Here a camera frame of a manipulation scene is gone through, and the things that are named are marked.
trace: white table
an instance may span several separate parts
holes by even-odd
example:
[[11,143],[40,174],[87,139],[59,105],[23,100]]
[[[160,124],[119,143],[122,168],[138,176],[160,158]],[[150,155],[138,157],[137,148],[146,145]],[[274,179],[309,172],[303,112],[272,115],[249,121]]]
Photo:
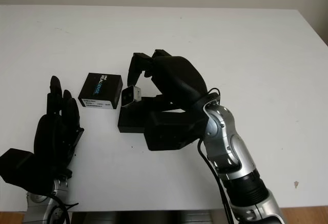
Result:
[[[88,72],[121,74],[126,87],[133,52],[165,49],[220,88],[281,207],[328,205],[328,48],[297,11],[0,6],[0,41],[0,154],[33,151],[52,75],[74,97]],[[138,86],[157,93],[149,79]],[[78,105],[73,211],[222,208],[196,143],[150,152],[142,134],[119,133],[119,109]],[[1,180],[0,211],[24,211],[25,197]]]

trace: wooden floor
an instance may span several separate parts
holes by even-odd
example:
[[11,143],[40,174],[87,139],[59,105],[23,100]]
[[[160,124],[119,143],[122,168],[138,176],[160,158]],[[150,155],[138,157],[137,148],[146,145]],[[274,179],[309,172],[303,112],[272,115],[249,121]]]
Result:
[[[289,224],[328,224],[328,207],[282,209]],[[0,224],[21,224],[21,213],[0,212]]]

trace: box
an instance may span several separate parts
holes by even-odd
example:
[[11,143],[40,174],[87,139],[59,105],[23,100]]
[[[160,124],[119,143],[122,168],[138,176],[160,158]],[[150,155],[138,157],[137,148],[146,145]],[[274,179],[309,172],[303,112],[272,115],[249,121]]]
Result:
[[120,75],[89,73],[78,100],[83,107],[116,109],[122,86]]

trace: black cable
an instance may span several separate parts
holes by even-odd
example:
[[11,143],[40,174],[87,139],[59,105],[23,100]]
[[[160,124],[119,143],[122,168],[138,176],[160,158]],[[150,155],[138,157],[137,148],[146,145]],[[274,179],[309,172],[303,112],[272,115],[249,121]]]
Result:
[[78,202],[73,204],[73,205],[66,205],[66,206],[69,206],[68,208],[66,208],[66,210],[69,210],[70,208],[74,207],[74,206],[77,206],[78,205]]
[[63,215],[65,217],[65,221],[66,221],[66,224],[71,224],[71,221],[70,221],[70,216],[68,215],[68,211],[66,209],[66,206],[65,204],[61,201],[61,199],[55,195],[51,195],[51,194],[48,194],[46,195],[46,197],[50,197],[52,198],[54,201],[56,201],[59,205],[59,207],[61,208],[61,210],[63,211]]
[[210,90],[207,92],[207,94],[209,94],[209,93],[212,92],[213,90],[216,90],[216,91],[219,93],[219,96],[221,96],[221,92],[220,92],[220,90],[219,90],[218,88],[216,88],[216,87],[213,87],[212,89],[210,89]]
[[204,159],[205,163],[207,164],[207,166],[209,166],[212,174],[214,175],[214,178],[217,182],[217,184],[219,185],[219,190],[220,190],[220,195],[221,195],[221,199],[222,199],[222,203],[223,203],[223,207],[224,207],[224,211],[225,211],[225,215],[227,216],[227,220],[229,224],[234,224],[234,220],[232,218],[232,214],[231,214],[231,210],[230,210],[230,206],[229,206],[229,202],[227,199],[227,196],[224,192],[224,189],[222,187],[222,184],[220,182],[219,177],[217,176],[216,172],[214,171],[212,165],[210,164],[210,162],[208,161],[208,159],[205,157],[205,155],[203,154],[203,152],[200,149],[201,143],[203,142],[203,140],[200,138],[197,144],[197,150],[198,153],[200,154],[200,156]]

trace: white sticker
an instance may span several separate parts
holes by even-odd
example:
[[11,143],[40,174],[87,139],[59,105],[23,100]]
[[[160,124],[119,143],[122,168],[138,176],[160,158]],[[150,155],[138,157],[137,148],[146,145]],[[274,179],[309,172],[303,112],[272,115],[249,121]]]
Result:
[[94,100],[82,98],[86,107],[100,108],[100,109],[113,109],[112,103],[106,100]]

